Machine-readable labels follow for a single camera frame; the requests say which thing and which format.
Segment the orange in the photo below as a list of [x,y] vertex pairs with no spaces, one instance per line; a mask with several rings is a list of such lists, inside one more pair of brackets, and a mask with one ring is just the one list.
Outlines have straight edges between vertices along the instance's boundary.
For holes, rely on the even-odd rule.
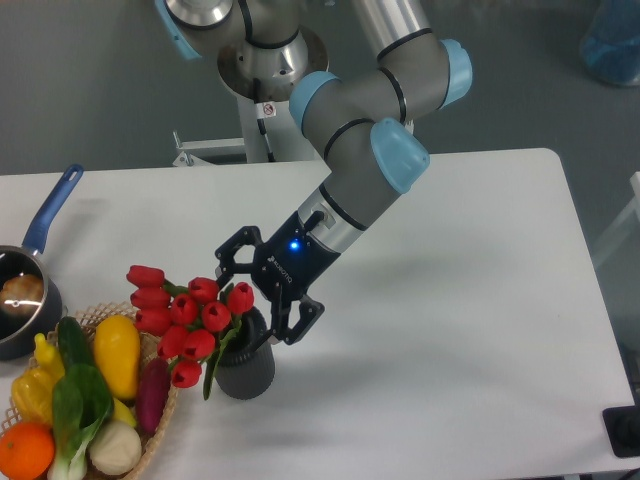
[[46,425],[16,423],[0,438],[0,472],[11,480],[33,480],[49,468],[54,453],[53,436]]

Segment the green vegetable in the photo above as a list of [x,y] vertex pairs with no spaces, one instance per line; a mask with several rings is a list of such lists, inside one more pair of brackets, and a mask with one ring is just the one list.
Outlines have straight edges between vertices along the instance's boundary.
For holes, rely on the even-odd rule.
[[66,370],[76,364],[95,367],[84,332],[73,317],[64,317],[58,323],[58,350]]
[[56,456],[49,480],[81,480],[85,476],[89,442],[113,413],[111,393],[96,367],[65,363],[65,368],[66,375],[53,389]]

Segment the fake fruit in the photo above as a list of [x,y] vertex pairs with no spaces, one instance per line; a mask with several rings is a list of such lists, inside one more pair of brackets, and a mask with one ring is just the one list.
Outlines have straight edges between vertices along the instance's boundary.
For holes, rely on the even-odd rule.
[[11,384],[11,398],[23,420],[53,425],[55,381],[42,367],[27,370]]
[[103,426],[89,447],[93,466],[106,475],[122,475],[135,467],[142,456],[140,436],[124,422]]
[[98,369],[83,363],[67,368],[53,388],[56,456],[49,480],[82,480],[87,446],[112,414],[113,400]]
[[154,358],[142,371],[136,399],[136,416],[146,433],[154,434],[160,425],[170,388],[169,364],[162,358]]
[[54,443],[49,428],[21,422],[0,438],[0,472],[12,480],[33,480],[51,464]]
[[33,355],[36,357],[38,365],[51,375],[54,382],[57,382],[64,376],[64,365],[60,352],[56,347],[47,343],[47,339],[42,333],[38,333],[33,337],[33,340],[36,344]]
[[131,410],[129,410],[129,407],[117,398],[113,399],[113,417],[111,417],[111,419],[119,420],[134,428],[137,425],[136,418],[133,416],[133,413],[131,413]]
[[133,400],[138,391],[140,363],[140,334],[133,322],[123,315],[100,322],[93,354],[111,394],[119,400]]
[[73,317],[64,317],[58,322],[58,351],[66,370],[77,364],[95,366],[87,339]]

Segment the red tulip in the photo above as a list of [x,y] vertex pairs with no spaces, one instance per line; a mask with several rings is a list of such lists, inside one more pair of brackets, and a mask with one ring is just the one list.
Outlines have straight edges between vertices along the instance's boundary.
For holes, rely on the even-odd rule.
[[198,304],[186,293],[179,294],[171,302],[171,320],[178,325],[191,325],[198,318]]
[[156,337],[164,335],[171,326],[168,308],[145,308],[136,312],[135,327]]
[[171,295],[161,287],[142,287],[131,295],[131,304],[138,308],[168,307]]
[[189,295],[200,305],[215,302],[219,292],[218,282],[210,278],[196,277],[189,282]]
[[253,307],[253,289],[246,282],[233,287],[227,298],[227,308],[235,315],[242,315]]
[[188,360],[200,360],[211,355],[216,348],[216,339],[203,329],[194,330],[184,341],[182,356]]
[[221,332],[231,322],[231,312],[221,302],[211,302],[202,309],[202,323],[211,333]]
[[193,387],[202,375],[202,365],[193,360],[181,360],[173,367],[171,383],[178,388]]
[[145,267],[144,265],[131,265],[127,280],[136,287],[161,287],[164,283],[164,272],[159,268]]
[[172,325],[158,343],[158,356],[169,360],[182,353],[184,341],[189,335],[189,330],[181,325]]

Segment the wicker basket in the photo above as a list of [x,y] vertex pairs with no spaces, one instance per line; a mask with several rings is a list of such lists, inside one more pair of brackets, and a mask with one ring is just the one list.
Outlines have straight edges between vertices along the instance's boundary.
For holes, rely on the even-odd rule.
[[[125,317],[129,317],[133,319],[135,317],[135,309],[129,303],[121,303],[119,305],[115,303],[109,304],[100,304],[97,307],[89,307],[86,311],[76,312],[76,320],[80,323],[82,330],[84,331],[89,343],[93,344],[93,338],[96,333],[96,326],[105,318],[110,317],[111,315],[124,315]],[[152,335],[148,335],[146,333],[141,334],[141,355],[140,355],[140,371],[156,357],[156,345],[159,341],[157,337]],[[47,335],[47,341],[52,345],[57,345],[58,343],[58,335],[56,332],[49,332]],[[29,367],[34,368],[38,366],[38,362],[36,362],[35,358],[29,359]],[[140,474],[144,471],[146,466],[151,461],[154,452],[156,451],[158,445],[162,441],[162,437],[164,436],[164,432],[169,424],[169,420],[173,415],[173,411],[176,407],[176,397],[178,394],[178,389],[174,386],[171,386],[171,390],[169,391],[169,398],[167,400],[167,404],[164,407],[164,413],[162,415],[162,419],[160,420],[160,425],[155,433],[155,435],[147,435],[142,432],[139,428],[137,429],[138,434],[140,434],[140,439],[142,441],[142,458],[140,462],[125,475],[121,475],[119,477],[107,476],[103,473],[97,471],[93,466],[88,462],[89,470],[85,475],[85,480],[106,480],[106,479],[114,479],[121,478],[124,480],[135,480]],[[2,422],[2,427],[0,430],[0,437],[4,434],[4,432],[9,429],[12,425],[22,421],[18,410],[15,408],[13,400],[9,399],[11,408],[6,411],[6,419]]]

